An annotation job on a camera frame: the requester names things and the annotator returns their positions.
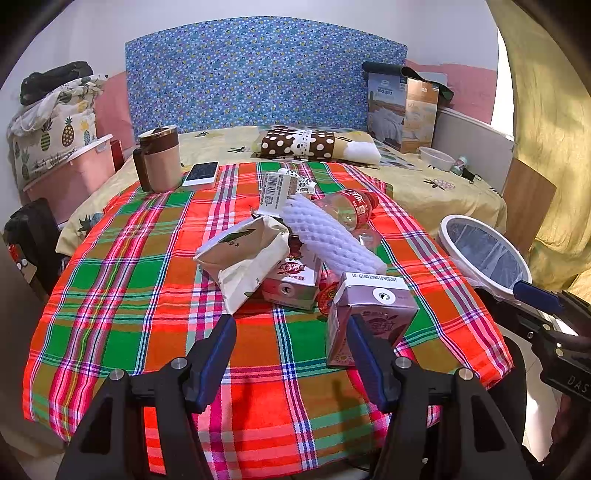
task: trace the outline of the wooden board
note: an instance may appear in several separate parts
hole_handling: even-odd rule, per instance
[[[514,158],[509,167],[503,198],[507,203],[505,237],[526,255],[546,217],[556,185]]]

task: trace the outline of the white bowl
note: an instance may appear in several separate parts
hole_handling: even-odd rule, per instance
[[[456,162],[453,157],[448,154],[435,150],[434,148],[419,147],[421,160],[429,163],[435,168],[443,171],[450,171],[453,164]]]

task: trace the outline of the brown polka dot pillowcase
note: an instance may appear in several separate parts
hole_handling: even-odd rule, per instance
[[[333,132],[276,126],[261,132],[252,146],[261,158],[299,158],[302,160],[347,160],[378,165],[380,154],[365,132]]]

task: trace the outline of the black bag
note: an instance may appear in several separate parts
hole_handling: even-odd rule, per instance
[[[92,74],[92,69],[85,61],[73,61],[45,73],[31,73],[21,83],[21,104],[31,105],[60,85]]]
[[[47,199],[40,198],[17,210],[4,226],[8,244],[18,244],[25,258],[37,267],[36,276],[50,294],[61,273],[63,255],[56,253],[60,229]]]

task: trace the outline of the pink drink carton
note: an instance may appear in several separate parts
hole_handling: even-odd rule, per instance
[[[375,336],[385,338],[394,347],[417,312],[417,302],[401,277],[344,273],[329,311],[326,365],[355,365],[346,337],[351,315],[361,315]]]
[[[311,310],[318,295],[322,261],[296,236],[289,240],[289,256],[280,261],[262,282],[266,301]]]

